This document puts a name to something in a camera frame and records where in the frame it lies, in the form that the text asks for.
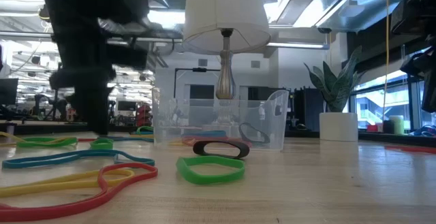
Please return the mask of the black monitor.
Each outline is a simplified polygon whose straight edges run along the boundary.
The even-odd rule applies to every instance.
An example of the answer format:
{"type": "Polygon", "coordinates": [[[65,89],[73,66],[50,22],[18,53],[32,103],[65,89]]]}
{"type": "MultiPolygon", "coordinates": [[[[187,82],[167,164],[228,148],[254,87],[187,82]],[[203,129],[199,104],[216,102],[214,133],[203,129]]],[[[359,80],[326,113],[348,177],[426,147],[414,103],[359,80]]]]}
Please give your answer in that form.
{"type": "Polygon", "coordinates": [[[16,104],[18,78],[0,79],[0,105],[16,104]]]}
{"type": "Polygon", "coordinates": [[[119,112],[135,112],[137,103],[135,101],[117,101],[116,109],[119,112]]]}

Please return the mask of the red equipment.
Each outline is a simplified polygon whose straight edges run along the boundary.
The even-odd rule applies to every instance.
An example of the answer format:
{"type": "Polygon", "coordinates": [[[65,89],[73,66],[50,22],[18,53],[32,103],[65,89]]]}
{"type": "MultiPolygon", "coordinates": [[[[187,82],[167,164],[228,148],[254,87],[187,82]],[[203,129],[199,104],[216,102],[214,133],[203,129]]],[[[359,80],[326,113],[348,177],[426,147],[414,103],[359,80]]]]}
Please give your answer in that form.
{"type": "Polygon", "coordinates": [[[151,126],[152,114],[151,107],[148,104],[141,105],[136,110],[136,126],[151,126]]]}

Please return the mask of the green wide rubber band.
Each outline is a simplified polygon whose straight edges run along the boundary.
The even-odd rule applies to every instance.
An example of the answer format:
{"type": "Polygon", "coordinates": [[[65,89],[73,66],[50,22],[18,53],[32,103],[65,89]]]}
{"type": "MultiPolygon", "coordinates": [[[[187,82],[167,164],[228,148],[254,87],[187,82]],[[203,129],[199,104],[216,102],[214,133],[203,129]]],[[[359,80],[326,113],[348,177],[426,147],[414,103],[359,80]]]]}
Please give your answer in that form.
{"type": "Polygon", "coordinates": [[[196,185],[210,185],[215,183],[233,182],[240,180],[245,174],[245,162],[218,156],[179,157],[176,162],[179,174],[188,182],[196,185]],[[201,175],[191,169],[193,165],[217,164],[232,167],[234,172],[218,175],[201,175]]]}

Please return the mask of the black wide rubber band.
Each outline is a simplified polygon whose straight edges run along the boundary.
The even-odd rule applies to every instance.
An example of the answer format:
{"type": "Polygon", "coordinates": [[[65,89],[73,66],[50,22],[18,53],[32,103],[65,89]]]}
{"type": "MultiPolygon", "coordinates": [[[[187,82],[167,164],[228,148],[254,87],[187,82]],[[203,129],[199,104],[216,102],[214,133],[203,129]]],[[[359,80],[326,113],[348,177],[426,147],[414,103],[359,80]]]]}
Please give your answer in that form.
{"type": "Polygon", "coordinates": [[[193,152],[200,156],[216,156],[216,157],[224,157],[228,159],[242,159],[243,157],[246,157],[250,153],[250,148],[242,142],[225,141],[225,140],[202,140],[196,142],[193,145],[193,152]],[[232,155],[222,155],[222,154],[214,154],[214,153],[206,152],[205,147],[208,144],[212,144],[212,143],[227,144],[229,146],[233,146],[234,148],[239,149],[239,154],[237,156],[232,156],[232,155]]]}

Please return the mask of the white shade silver table lamp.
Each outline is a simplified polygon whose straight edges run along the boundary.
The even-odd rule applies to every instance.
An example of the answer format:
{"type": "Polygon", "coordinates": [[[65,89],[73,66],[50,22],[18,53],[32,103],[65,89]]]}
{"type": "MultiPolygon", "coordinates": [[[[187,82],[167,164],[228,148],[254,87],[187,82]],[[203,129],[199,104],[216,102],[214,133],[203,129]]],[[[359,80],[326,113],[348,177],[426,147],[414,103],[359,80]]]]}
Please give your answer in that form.
{"type": "Polygon", "coordinates": [[[264,0],[186,0],[183,48],[219,55],[217,99],[233,99],[232,56],[266,46],[271,39],[264,0]]]}

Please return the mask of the yellow long rubber band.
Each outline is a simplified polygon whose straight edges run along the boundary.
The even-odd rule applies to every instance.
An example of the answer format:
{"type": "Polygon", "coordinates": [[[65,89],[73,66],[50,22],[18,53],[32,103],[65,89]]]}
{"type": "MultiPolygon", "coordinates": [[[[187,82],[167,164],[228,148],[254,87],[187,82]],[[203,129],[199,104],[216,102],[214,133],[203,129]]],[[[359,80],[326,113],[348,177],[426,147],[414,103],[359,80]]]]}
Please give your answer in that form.
{"type": "Polygon", "coordinates": [[[99,186],[97,177],[101,172],[103,172],[103,170],[94,170],[79,174],[70,174],[58,178],[51,178],[48,180],[31,182],[24,185],[0,187],[0,198],[67,189],[95,188],[99,186]]]}

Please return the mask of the dark olive rubber band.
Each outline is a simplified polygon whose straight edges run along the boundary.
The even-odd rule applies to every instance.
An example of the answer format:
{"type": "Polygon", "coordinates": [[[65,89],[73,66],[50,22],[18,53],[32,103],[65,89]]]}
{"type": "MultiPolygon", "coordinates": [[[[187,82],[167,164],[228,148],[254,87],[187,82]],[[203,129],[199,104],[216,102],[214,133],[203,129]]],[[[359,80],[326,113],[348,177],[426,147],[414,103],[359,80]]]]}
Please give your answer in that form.
{"type": "Polygon", "coordinates": [[[241,123],[241,124],[238,126],[238,131],[239,131],[239,134],[240,134],[241,138],[242,138],[244,141],[248,141],[248,142],[250,142],[250,143],[252,143],[252,144],[269,144],[269,143],[270,143],[270,138],[268,137],[268,135],[267,135],[266,133],[264,133],[263,131],[260,131],[259,129],[255,128],[255,127],[254,127],[252,124],[250,124],[250,123],[241,123]],[[252,130],[254,130],[255,132],[258,132],[258,133],[261,135],[262,139],[259,140],[259,141],[257,141],[257,140],[252,140],[252,139],[248,138],[248,137],[246,136],[246,134],[243,132],[243,127],[244,127],[244,126],[246,126],[248,129],[252,129],[252,130]]]}

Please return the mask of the blue long rubber band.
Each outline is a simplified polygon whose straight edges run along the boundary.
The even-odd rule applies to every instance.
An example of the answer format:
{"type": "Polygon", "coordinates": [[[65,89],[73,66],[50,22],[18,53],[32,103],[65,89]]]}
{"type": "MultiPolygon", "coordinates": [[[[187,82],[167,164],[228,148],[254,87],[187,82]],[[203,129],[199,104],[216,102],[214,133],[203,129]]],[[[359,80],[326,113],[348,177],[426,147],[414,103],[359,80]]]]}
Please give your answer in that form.
{"type": "Polygon", "coordinates": [[[28,167],[40,167],[46,165],[61,165],[83,158],[89,157],[112,157],[114,163],[120,163],[119,157],[123,156],[135,163],[142,163],[155,166],[155,160],[143,157],[135,157],[126,152],[112,149],[90,149],[90,150],[77,150],[68,153],[60,153],[55,155],[40,156],[40,157],[25,157],[19,159],[8,159],[2,161],[1,166],[3,169],[22,169],[28,167]]]}

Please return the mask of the black yellow ceiling device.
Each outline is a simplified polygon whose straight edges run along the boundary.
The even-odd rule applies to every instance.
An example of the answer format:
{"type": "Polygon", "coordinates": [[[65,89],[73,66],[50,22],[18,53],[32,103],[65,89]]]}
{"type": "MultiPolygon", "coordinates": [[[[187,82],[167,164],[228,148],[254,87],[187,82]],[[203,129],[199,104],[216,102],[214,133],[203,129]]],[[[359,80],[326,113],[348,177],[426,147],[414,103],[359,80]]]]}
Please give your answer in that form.
{"type": "Polygon", "coordinates": [[[50,14],[46,5],[38,10],[38,16],[41,20],[45,22],[50,22],[50,14]]]}

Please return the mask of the clear plastic bin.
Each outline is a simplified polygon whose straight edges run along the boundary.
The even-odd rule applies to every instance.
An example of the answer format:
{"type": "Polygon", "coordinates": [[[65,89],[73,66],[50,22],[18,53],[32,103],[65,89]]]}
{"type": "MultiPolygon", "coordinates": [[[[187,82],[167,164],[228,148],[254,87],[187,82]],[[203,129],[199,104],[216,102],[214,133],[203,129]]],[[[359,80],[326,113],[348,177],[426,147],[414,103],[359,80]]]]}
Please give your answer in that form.
{"type": "MultiPolygon", "coordinates": [[[[266,133],[269,144],[253,144],[256,150],[282,150],[285,137],[289,92],[278,90],[265,101],[246,99],[181,99],[168,97],[159,89],[153,90],[154,144],[170,146],[185,133],[223,130],[226,137],[241,138],[238,126],[250,123],[266,133]]],[[[252,140],[261,140],[258,132],[243,127],[252,140]]]]}

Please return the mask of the green cup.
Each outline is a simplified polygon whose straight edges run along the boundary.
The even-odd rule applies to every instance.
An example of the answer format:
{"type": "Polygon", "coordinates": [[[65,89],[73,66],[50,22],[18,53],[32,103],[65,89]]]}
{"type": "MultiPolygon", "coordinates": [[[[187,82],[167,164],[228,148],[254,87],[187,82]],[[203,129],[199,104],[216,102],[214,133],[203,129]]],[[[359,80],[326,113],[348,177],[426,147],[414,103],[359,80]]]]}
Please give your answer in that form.
{"type": "Polygon", "coordinates": [[[394,134],[395,135],[403,135],[405,132],[404,116],[403,115],[392,115],[392,116],[389,116],[389,120],[393,122],[394,134]]]}

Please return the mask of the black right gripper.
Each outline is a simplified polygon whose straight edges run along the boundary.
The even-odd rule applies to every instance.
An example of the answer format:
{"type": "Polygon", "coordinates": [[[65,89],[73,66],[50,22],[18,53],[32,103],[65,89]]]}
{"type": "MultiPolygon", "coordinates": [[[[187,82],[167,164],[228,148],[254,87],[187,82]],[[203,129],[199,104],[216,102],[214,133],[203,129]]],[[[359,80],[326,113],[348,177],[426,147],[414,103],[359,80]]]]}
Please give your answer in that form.
{"type": "Polygon", "coordinates": [[[436,69],[435,46],[411,54],[400,68],[402,72],[410,76],[420,80],[424,79],[422,109],[429,113],[436,112],[436,76],[426,75],[434,69],[436,69]]]}

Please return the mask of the snake plant in white pot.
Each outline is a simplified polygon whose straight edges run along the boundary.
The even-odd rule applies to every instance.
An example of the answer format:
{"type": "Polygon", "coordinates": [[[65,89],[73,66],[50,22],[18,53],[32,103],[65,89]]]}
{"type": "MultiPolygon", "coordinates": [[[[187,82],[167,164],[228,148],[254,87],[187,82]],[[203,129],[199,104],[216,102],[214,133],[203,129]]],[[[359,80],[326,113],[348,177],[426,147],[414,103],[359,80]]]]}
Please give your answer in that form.
{"type": "Polygon", "coordinates": [[[351,54],[346,66],[334,74],[327,63],[323,68],[307,68],[314,87],[322,94],[328,110],[320,114],[320,139],[338,142],[356,142],[358,140],[358,117],[352,112],[344,112],[349,96],[363,74],[355,68],[362,54],[357,47],[351,54]]]}

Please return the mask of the red long rubber band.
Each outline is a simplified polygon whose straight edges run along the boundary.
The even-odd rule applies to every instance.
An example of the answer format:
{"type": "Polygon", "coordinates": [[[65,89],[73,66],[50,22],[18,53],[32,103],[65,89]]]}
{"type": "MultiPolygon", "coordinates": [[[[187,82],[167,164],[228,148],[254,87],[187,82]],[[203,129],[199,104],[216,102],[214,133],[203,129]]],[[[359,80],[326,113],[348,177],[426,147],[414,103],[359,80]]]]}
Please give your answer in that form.
{"type": "Polygon", "coordinates": [[[42,221],[68,217],[97,208],[109,202],[125,187],[157,177],[158,169],[141,163],[122,163],[103,167],[97,177],[100,192],[90,198],[37,208],[18,208],[0,204],[0,222],[42,221]]]}

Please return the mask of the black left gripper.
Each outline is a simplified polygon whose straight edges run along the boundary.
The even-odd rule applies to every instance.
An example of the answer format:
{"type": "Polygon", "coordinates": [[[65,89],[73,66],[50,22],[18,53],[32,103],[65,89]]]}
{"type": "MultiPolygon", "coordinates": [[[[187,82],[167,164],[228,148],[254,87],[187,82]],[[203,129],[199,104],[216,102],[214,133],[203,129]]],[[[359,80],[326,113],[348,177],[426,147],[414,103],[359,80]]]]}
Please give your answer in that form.
{"type": "Polygon", "coordinates": [[[76,111],[91,131],[107,135],[109,95],[113,91],[108,83],[114,78],[114,70],[107,58],[102,29],[96,19],[52,19],[51,23],[62,62],[62,68],[49,79],[51,87],[75,88],[76,111]]]}

